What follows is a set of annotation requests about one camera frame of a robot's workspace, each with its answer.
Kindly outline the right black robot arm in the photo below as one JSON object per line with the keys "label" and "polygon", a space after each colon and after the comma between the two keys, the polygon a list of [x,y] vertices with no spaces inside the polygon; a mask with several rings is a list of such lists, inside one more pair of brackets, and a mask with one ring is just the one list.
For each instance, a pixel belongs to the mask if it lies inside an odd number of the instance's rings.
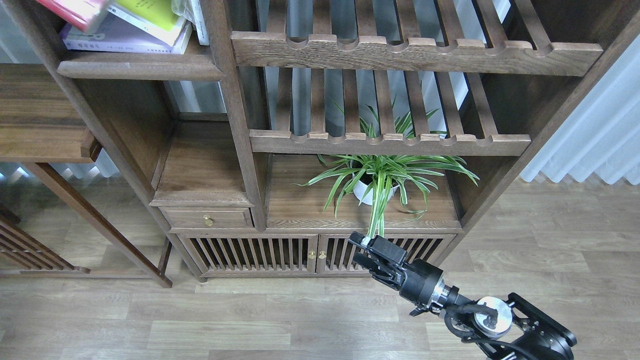
{"label": "right black robot arm", "polygon": [[377,235],[358,232],[349,242],[362,249],[353,260],[380,283],[413,303],[411,316],[430,312],[464,344],[476,344],[489,360],[572,360],[575,335],[548,314],[512,292],[506,301],[493,296],[471,300],[445,284],[442,270],[417,259]]}

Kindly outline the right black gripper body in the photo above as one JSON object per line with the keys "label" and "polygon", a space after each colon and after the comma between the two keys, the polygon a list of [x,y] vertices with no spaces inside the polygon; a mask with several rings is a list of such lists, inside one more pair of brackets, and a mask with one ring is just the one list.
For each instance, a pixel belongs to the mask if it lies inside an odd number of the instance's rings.
{"label": "right black gripper body", "polygon": [[384,237],[375,237],[368,254],[388,272],[388,279],[375,280],[413,303],[416,308],[412,313],[439,313],[458,302],[458,288],[445,285],[442,269],[422,259],[407,263],[407,251]]}

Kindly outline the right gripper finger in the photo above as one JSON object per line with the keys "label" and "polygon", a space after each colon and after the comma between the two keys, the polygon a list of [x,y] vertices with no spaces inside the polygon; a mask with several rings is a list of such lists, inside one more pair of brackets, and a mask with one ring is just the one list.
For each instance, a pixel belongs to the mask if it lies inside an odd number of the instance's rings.
{"label": "right gripper finger", "polygon": [[366,234],[361,234],[357,231],[354,231],[349,236],[349,243],[361,249],[364,253],[369,253],[372,244],[374,244],[375,242],[375,238],[376,238],[375,236],[370,237]]}
{"label": "right gripper finger", "polygon": [[377,258],[372,259],[364,253],[356,253],[353,262],[366,269],[373,278],[377,280],[388,280],[388,271],[382,269],[382,265]]}

